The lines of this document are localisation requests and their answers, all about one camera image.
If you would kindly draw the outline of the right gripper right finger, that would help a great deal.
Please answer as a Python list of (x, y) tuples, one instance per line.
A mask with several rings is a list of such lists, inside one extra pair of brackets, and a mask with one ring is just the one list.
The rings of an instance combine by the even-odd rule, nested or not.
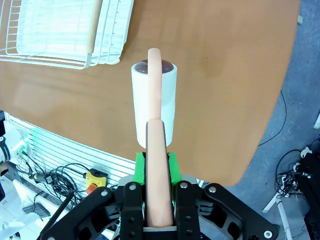
[(202, 188), (193, 176), (180, 173), (175, 153), (168, 155), (174, 189), (175, 223), (179, 240), (204, 240), (200, 219), (211, 224), (229, 240), (275, 240), (279, 227), (234, 196), (218, 183)]

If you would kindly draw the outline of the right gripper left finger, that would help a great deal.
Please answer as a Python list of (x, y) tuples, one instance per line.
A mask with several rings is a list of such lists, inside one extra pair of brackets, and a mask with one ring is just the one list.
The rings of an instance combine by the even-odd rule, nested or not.
[(120, 220), (124, 240), (143, 238), (143, 196), (146, 154), (136, 155), (132, 181), (118, 183), (116, 190), (98, 187), (64, 217), (60, 206), (40, 232), (41, 240), (95, 240)]

